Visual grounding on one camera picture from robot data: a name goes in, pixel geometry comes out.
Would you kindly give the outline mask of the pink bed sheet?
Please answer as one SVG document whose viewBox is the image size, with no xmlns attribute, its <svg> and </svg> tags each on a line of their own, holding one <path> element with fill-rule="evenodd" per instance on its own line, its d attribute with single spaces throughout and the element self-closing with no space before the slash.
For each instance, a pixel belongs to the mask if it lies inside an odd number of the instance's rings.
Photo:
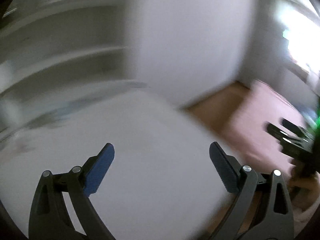
<svg viewBox="0 0 320 240">
<path fill-rule="evenodd" d="M 282 118 L 305 127 L 303 116 L 291 103 L 267 84 L 256 80 L 222 134 L 244 165 L 262 173 L 278 169 L 289 178 L 291 158 L 281 153 L 278 141 L 265 131 L 266 123 L 280 126 Z"/>
</svg>

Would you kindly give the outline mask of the white desk shelf unit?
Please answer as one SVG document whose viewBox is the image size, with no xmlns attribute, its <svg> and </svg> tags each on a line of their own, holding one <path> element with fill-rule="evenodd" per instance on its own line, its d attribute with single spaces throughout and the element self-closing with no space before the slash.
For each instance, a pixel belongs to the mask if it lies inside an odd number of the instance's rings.
<svg viewBox="0 0 320 240">
<path fill-rule="evenodd" d="M 136 78 L 139 0 L 11 0 L 1 19 L 1 135 Z"/>
</svg>

